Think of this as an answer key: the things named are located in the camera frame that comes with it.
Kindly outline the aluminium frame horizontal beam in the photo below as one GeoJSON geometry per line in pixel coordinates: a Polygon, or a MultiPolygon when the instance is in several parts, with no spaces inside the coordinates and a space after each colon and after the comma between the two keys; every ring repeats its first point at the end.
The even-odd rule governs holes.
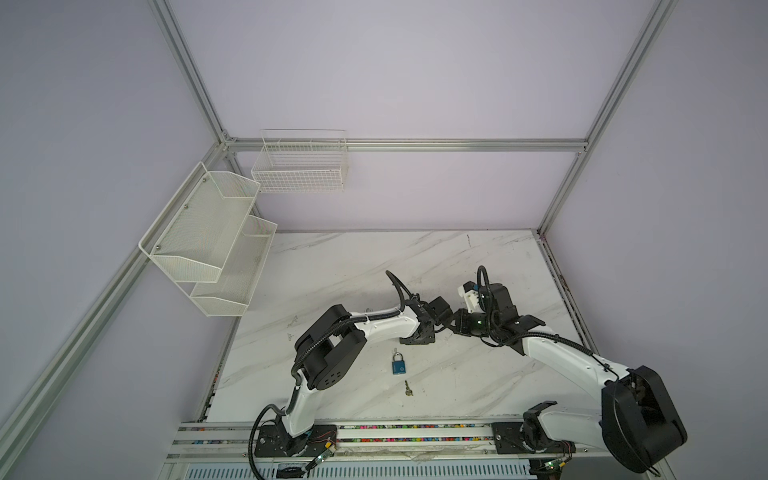
{"type": "Polygon", "coordinates": [[[278,139],[264,141],[260,138],[237,138],[228,142],[233,151],[259,151],[264,145],[297,147],[312,151],[317,147],[345,147],[349,152],[581,152],[589,143],[586,139],[539,138],[539,139],[278,139]]]}

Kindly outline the upper white mesh shelf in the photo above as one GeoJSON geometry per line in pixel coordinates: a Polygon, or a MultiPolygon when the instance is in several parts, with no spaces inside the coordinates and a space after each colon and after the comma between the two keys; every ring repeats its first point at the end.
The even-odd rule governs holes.
{"type": "Polygon", "coordinates": [[[198,163],[138,243],[175,283],[215,283],[254,206],[258,182],[198,163]]]}

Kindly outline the lower white mesh shelf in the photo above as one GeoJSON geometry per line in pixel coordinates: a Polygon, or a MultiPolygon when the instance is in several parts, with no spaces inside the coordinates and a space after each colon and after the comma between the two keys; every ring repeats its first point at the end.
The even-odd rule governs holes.
{"type": "Polygon", "coordinates": [[[240,317],[256,290],[277,231],[277,224],[249,215],[216,283],[198,283],[193,303],[207,317],[240,317]]]}

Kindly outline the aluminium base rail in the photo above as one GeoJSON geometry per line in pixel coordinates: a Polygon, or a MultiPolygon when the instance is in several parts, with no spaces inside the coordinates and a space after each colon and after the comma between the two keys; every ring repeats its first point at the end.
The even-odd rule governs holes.
{"type": "Polygon", "coordinates": [[[606,450],[527,449],[519,418],[321,421],[290,456],[266,421],[184,423],[163,479],[634,479],[606,450]]]}

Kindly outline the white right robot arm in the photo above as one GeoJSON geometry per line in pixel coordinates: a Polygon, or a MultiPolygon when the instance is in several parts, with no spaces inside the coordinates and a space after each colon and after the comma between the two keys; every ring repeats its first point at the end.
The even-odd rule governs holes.
{"type": "Polygon", "coordinates": [[[448,325],[452,332],[538,361],[594,402],[587,409],[555,400],[530,407],[517,435],[525,450],[539,453],[557,443],[582,444],[609,452],[632,472],[646,473],[687,442],[687,430],[655,370],[608,360],[553,332],[543,320],[519,314],[500,283],[468,281],[458,293],[465,305],[448,325]]]}

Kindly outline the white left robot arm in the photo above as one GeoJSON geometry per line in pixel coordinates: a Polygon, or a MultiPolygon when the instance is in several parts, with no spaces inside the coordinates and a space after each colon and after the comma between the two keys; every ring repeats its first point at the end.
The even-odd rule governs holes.
{"type": "Polygon", "coordinates": [[[418,295],[391,309],[350,312],[331,306],[296,341],[290,374],[293,389],[287,405],[265,409],[276,418],[260,433],[257,446],[279,456],[296,456],[310,442],[322,393],[340,382],[368,344],[396,340],[402,345],[428,345],[437,328],[451,320],[453,311],[441,297],[425,302],[418,295]]]}

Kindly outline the white mesh shelf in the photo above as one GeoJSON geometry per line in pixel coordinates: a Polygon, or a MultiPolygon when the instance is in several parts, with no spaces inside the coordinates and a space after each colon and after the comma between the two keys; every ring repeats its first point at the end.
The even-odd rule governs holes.
{"type": "Polygon", "coordinates": [[[198,163],[138,243],[175,283],[215,283],[254,206],[258,182],[198,163]]]}
{"type": "Polygon", "coordinates": [[[198,283],[193,303],[207,317],[240,317],[256,290],[277,231],[277,224],[249,215],[216,283],[198,283]]]}

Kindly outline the aluminium frame corner post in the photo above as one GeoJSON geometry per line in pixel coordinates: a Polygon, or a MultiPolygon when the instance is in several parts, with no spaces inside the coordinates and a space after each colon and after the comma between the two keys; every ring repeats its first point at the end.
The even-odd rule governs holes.
{"type": "Polygon", "coordinates": [[[608,94],[587,132],[586,146],[575,154],[570,167],[566,171],[563,181],[558,187],[536,229],[539,236],[546,236],[548,231],[554,225],[558,214],[575,187],[578,178],[586,168],[592,155],[595,153],[611,120],[615,116],[621,102],[626,97],[640,68],[647,59],[649,52],[663,31],[677,4],[677,1],[672,0],[659,0],[653,3],[637,38],[628,51],[608,94]]]}

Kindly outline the large blue padlock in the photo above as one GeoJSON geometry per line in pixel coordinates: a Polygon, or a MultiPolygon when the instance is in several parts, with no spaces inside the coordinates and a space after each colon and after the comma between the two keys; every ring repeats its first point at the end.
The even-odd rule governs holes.
{"type": "Polygon", "coordinates": [[[405,359],[401,352],[394,352],[391,366],[393,375],[404,375],[407,372],[405,359]]]}

